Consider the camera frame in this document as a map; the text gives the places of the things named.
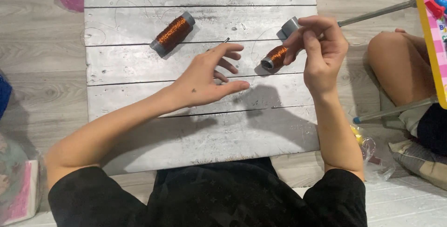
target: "child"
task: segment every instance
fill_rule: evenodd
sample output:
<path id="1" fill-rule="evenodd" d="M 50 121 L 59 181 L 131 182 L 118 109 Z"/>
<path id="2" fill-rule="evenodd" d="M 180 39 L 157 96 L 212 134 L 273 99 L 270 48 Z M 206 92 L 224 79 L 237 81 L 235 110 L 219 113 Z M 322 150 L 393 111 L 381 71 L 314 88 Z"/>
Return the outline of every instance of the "child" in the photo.
<path id="1" fill-rule="evenodd" d="M 424 38 L 399 28 L 382 32 L 369 43 L 368 60 L 396 106 L 436 95 Z M 421 145 L 447 156 L 447 110 L 439 103 L 404 111 L 399 119 Z"/>

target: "metal rod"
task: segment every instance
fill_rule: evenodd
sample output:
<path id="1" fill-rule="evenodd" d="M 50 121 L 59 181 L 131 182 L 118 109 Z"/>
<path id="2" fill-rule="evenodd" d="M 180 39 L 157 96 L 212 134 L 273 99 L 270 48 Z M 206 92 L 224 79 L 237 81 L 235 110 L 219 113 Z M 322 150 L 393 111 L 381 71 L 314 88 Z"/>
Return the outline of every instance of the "metal rod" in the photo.
<path id="1" fill-rule="evenodd" d="M 369 115 L 355 117 L 352 121 L 355 124 L 359 124 L 362 121 L 372 120 L 372 119 L 376 119 L 376 118 L 381 118 L 383 116 L 387 116 L 387 115 L 398 113 L 398 112 L 403 112 L 403 111 L 410 110 L 410 109 L 415 109 L 415 108 L 418 108 L 418 107 L 422 107 L 424 105 L 429 105 L 429 104 L 433 104 L 433 103 L 437 103 L 437 102 L 439 102 L 437 97 L 431 97 L 431 98 L 428 98 L 428 99 L 425 99 L 425 100 L 421 100 L 421 101 L 418 101 L 418 102 L 412 102 L 410 104 L 399 106 L 399 107 L 396 107 L 396 108 L 393 108 L 393 109 L 383 110 L 383 111 L 380 111 L 380 112 L 377 112 L 377 113 L 372 113 L 372 114 L 369 114 Z"/>
<path id="2" fill-rule="evenodd" d="M 347 19 L 347 20 L 344 20 L 344 21 L 340 21 L 340 22 L 338 22 L 338 26 L 342 27 L 342 26 L 345 26 L 345 25 L 348 25 L 348 24 L 354 24 L 354 23 L 357 23 L 357 22 L 360 22 L 360 21 L 363 21 L 363 20 L 371 19 L 371 18 L 374 18 L 374 17 L 377 17 L 377 16 L 381 16 L 381 15 L 384 15 L 384 14 L 387 14 L 387 13 L 393 13 L 393 12 L 396 12 L 396 11 L 399 11 L 399 10 L 403 10 L 403 9 L 406 9 L 406 8 L 409 8 L 409 7 L 417 8 L 416 0 L 409 0 L 407 2 L 399 3 L 399 4 L 396 4 L 394 6 L 383 8 L 383 9 L 380 9 L 380 10 L 375 11 L 375 12 L 366 13 L 366 14 L 360 15 L 358 17 L 354 17 L 354 18 L 350 18 L 350 19 Z"/>

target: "hand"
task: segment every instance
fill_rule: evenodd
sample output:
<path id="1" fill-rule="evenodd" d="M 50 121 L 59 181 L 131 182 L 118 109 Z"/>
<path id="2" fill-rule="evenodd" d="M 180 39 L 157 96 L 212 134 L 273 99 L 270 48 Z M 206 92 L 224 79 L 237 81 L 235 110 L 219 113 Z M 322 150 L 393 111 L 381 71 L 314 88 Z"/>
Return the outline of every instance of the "hand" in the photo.
<path id="1" fill-rule="evenodd" d="M 218 71 L 214 70 L 216 65 L 222 66 L 236 74 L 237 69 L 222 57 L 239 60 L 244 47 L 238 44 L 222 43 L 194 57 L 186 71 L 172 84 L 170 89 L 175 93 L 183 107 L 193 107 L 209 104 L 223 97 L 248 89 L 250 84 L 246 81 L 232 81 L 223 85 L 216 85 L 213 77 L 223 82 L 228 79 Z"/>
<path id="2" fill-rule="evenodd" d="M 312 96 L 337 90 L 337 75 L 348 51 L 348 42 L 333 18 L 310 16 L 298 19 L 303 26 L 284 42 L 287 47 L 284 64 L 292 63 L 300 49 L 307 52 L 304 80 Z"/>

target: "laminate floor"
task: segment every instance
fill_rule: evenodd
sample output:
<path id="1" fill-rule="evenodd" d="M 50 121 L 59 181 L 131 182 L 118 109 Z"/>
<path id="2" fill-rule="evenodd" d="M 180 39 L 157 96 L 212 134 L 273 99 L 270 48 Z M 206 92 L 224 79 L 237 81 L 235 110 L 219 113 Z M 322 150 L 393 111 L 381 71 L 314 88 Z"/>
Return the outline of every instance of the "laminate floor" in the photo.
<path id="1" fill-rule="evenodd" d="M 317 0 L 321 15 L 344 20 L 407 0 Z M 0 0 L 0 69 L 14 92 L 0 132 L 44 154 L 59 139 L 87 122 L 83 13 L 62 7 L 58 0 Z M 416 9 L 406 9 L 343 28 L 350 43 L 338 76 L 340 99 L 348 117 L 379 111 L 379 92 L 364 65 L 366 47 L 377 33 L 401 27 L 422 35 Z M 379 152 L 403 133 L 378 124 L 365 125 Z M 272 157 L 277 172 L 291 187 L 315 184 L 323 175 L 319 152 Z M 127 191 L 146 202 L 154 172 L 115 176 Z M 43 203 L 41 210 L 48 207 Z"/>

